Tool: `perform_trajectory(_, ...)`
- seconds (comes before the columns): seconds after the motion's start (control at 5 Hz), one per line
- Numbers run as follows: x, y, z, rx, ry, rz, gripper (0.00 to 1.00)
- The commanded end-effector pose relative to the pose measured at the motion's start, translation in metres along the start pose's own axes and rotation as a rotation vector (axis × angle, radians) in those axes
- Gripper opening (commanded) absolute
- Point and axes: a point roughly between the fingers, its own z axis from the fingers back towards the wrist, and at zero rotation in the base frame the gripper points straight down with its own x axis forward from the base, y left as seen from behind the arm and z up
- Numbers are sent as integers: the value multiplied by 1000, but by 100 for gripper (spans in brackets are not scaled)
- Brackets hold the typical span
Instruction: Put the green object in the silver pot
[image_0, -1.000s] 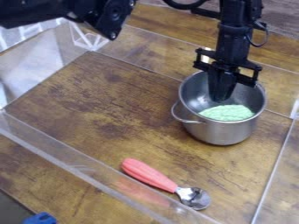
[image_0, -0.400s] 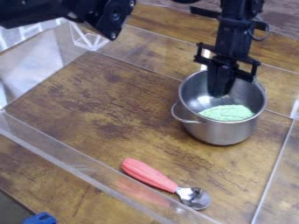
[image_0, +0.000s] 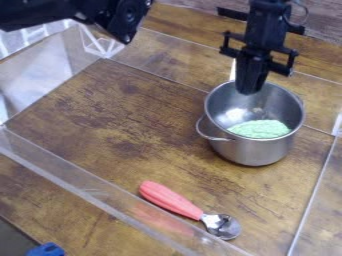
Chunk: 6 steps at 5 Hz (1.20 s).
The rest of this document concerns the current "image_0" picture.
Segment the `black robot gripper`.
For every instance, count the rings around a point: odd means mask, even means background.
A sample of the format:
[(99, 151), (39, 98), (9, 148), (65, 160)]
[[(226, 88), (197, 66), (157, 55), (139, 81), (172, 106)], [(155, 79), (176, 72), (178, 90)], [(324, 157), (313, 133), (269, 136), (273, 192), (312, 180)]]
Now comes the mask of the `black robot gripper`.
[(298, 51), (285, 46), (290, 32), (290, 0), (249, 0), (248, 12), (218, 8), (221, 16), (246, 21), (244, 34), (225, 33), (221, 52), (237, 59), (236, 86), (241, 94), (256, 94), (269, 72), (290, 76)]

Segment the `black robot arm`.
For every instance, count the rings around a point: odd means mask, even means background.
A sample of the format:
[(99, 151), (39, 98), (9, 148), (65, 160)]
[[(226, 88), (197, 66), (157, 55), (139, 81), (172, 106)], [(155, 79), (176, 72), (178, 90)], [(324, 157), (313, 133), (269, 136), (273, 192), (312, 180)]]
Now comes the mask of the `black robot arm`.
[[(130, 44), (153, 7), (154, 0), (0, 0), (0, 30), (13, 32), (71, 19), (103, 29), (121, 43)], [(242, 34), (224, 33), (240, 49), (222, 45), (220, 53), (237, 60), (236, 87), (240, 93), (257, 93), (268, 75), (293, 73), (298, 51), (285, 46), (290, 23), (290, 0), (250, 0), (250, 10), (220, 8), (218, 14), (248, 23)]]

